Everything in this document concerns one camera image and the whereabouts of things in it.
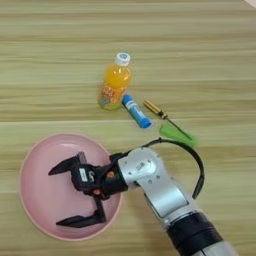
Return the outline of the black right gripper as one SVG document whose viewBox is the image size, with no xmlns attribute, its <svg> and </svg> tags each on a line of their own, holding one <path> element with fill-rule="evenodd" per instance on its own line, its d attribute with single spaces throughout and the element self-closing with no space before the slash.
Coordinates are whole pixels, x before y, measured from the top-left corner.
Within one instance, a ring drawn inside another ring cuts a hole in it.
<svg viewBox="0 0 256 256">
<path fill-rule="evenodd" d="M 112 195 L 128 190 L 118 161 L 125 157 L 126 153 L 116 153 L 109 156 L 110 163 L 104 166 L 90 166 L 93 181 L 89 183 L 87 194 L 97 197 L 95 199 L 96 210 L 90 216 L 72 216 L 56 223 L 57 226 L 83 228 L 106 222 L 105 211 L 101 200 L 107 200 Z M 85 154 L 79 152 L 77 155 L 65 159 L 54 166 L 48 173 L 49 176 L 72 172 L 78 170 L 87 163 Z"/>
</svg>

